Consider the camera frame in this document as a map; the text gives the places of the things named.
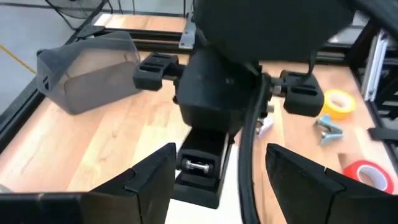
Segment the yellow tape roll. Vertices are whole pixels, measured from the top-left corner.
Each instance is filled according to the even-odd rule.
[[[328,90],[322,113],[329,114],[332,119],[344,119],[355,110],[355,100],[341,90]]]

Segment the black metal frame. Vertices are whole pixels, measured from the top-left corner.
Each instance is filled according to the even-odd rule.
[[[146,14],[164,16],[163,14],[151,12]],[[87,19],[81,27],[89,26],[91,20],[92,18]],[[369,42],[369,39],[373,37],[374,29],[375,27],[369,23],[353,45],[336,43],[325,44],[325,46],[317,54],[317,63],[325,65],[349,66],[354,75],[354,79],[360,87],[361,73],[359,70],[360,68],[365,67],[365,56],[369,52],[369,47],[366,47],[368,44],[364,43]],[[178,42],[182,35],[181,32],[138,29],[107,29],[103,27],[99,32],[96,32],[94,36],[104,35],[114,31],[129,32],[134,39],[137,49],[140,51],[165,52],[172,54],[191,53],[191,50],[180,49],[178,47]],[[70,44],[80,40],[80,37],[85,36],[85,34],[82,32],[85,31],[82,30],[81,32],[75,32],[65,44]],[[396,52],[397,49],[395,47],[387,48],[384,69],[390,69],[393,67],[398,68],[398,55]],[[360,58],[360,60],[353,61],[352,58]],[[10,143],[13,137],[34,113],[35,109],[40,105],[44,98],[44,95],[37,90],[35,86],[35,80],[33,79],[24,89],[24,91],[14,100],[10,107],[8,107],[8,109],[2,115],[0,115],[0,153],[2,153],[5,147]],[[365,103],[375,125],[383,128],[385,125],[383,124],[381,117],[377,112],[375,103]],[[384,145],[396,172],[398,172],[398,152],[396,151],[396,145],[392,142],[384,142]]]

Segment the wooden table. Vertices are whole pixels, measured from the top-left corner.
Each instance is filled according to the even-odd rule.
[[[102,16],[97,25],[130,29],[181,31],[181,18]],[[141,52],[144,58],[148,53]],[[186,63],[186,55],[180,61]],[[282,69],[306,72],[299,63],[264,63],[273,76]],[[275,124],[256,140],[254,183],[263,223],[284,223],[283,214],[265,170],[265,149],[274,142],[338,172],[357,159],[373,161],[397,177],[380,142],[370,140],[374,123],[347,67],[317,65],[314,74],[322,89],[340,89],[356,100],[356,110],[337,122],[344,138],[320,147],[315,118],[286,113],[283,99],[273,98]],[[172,103],[174,87],[165,82],[159,92],[143,91],[78,116],[67,115],[45,99],[0,155],[0,183],[16,192],[90,190],[139,162],[166,142],[182,142],[189,127]]]

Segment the gray plastic bin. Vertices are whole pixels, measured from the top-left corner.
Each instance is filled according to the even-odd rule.
[[[37,88],[69,114],[111,103],[139,90],[132,76],[139,53],[127,32],[44,50],[37,57]]]

